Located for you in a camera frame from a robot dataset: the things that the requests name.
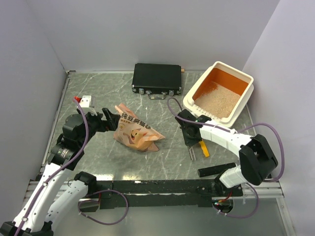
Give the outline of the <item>yellow plastic litter scoop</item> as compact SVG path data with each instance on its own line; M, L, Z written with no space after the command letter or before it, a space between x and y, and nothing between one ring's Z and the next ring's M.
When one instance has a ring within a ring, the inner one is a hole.
M209 154L209 151L207 149L207 146L206 146L205 142L202 140L202 141L199 142L199 144L200 144L200 147L202 149L203 155L206 158L210 157L210 154Z

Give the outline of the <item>pink cat litter bag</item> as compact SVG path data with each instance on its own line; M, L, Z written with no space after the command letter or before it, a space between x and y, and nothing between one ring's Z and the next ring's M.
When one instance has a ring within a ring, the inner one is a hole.
M119 143L139 152L158 151L155 141L165 137L143 122L123 103L116 105L120 115L118 127L114 132L114 139Z

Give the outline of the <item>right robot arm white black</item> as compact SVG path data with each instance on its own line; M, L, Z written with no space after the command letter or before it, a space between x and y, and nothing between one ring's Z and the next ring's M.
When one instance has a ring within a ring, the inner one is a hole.
M260 185L278 166L268 141L260 134L251 136L238 133L205 115L196 118L186 109L175 115L175 120L180 124L187 147L207 140L238 157L238 165L233 164L217 173L214 186L221 196L243 183Z

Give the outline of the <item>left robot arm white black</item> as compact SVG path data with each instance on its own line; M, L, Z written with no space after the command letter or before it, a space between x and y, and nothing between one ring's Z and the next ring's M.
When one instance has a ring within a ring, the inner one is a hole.
M4 236L52 236L82 197L93 197L97 192L96 177L85 172L78 173L60 197L57 194L84 155L87 142L96 132L115 131L119 119L120 115L107 108L103 108L102 113L79 111L68 116L38 185L14 220L2 224L0 233Z

